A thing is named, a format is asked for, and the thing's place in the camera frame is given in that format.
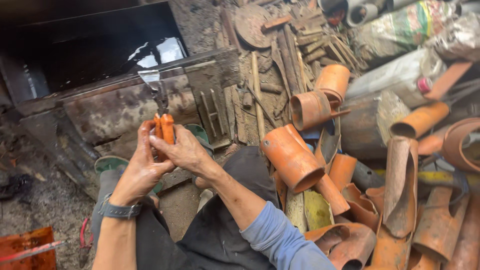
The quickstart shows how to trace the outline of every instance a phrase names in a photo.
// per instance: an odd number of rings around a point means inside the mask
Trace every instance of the hand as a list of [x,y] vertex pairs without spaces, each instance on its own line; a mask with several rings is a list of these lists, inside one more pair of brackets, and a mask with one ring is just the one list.
[[138,129],[138,144],[127,169],[121,176],[110,203],[119,206],[135,205],[147,195],[166,172],[172,172],[175,165],[170,160],[155,162],[148,136],[155,122],[145,121]]
[[182,125],[174,125],[177,142],[169,145],[165,140],[150,136],[150,144],[167,155],[173,164],[204,177],[206,174],[221,169],[221,167],[208,155],[207,151],[198,142],[193,134]]

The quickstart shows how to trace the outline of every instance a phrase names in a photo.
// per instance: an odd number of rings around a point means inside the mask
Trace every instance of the orange pliers handle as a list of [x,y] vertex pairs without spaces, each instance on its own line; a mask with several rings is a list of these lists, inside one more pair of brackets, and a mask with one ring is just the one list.
[[[155,114],[153,120],[155,121],[155,136],[164,139],[168,144],[175,143],[175,136],[173,132],[173,117],[171,114],[164,113],[160,117],[158,113]],[[167,156],[163,153],[157,153],[159,161],[167,160]]]

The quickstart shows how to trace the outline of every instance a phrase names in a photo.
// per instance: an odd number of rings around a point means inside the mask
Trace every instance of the right hand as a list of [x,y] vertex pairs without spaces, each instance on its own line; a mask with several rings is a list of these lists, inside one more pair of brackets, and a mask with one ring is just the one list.
[[211,169],[220,167],[207,153],[203,146],[193,136],[190,130],[182,125],[174,125],[177,141],[174,145],[168,144],[157,136],[150,135],[150,145],[157,151],[164,153],[173,164],[191,171],[198,176],[204,176]]

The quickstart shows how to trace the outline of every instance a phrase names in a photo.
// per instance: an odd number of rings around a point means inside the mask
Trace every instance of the round wooden disc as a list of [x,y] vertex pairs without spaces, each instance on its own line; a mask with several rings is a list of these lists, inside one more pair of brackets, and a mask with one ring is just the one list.
[[264,49],[272,45],[276,31],[264,34],[261,30],[265,22],[272,19],[270,13],[259,5],[246,5],[235,14],[235,30],[247,44]]

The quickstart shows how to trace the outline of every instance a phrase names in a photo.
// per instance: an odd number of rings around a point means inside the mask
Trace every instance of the debris pile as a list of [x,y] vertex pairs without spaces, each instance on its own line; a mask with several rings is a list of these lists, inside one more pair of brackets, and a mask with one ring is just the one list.
[[[273,4],[239,3],[253,52],[236,89],[292,224],[339,270],[476,270],[478,15],[436,0]],[[283,85],[261,82],[263,58]],[[286,102],[269,110],[262,92]]]

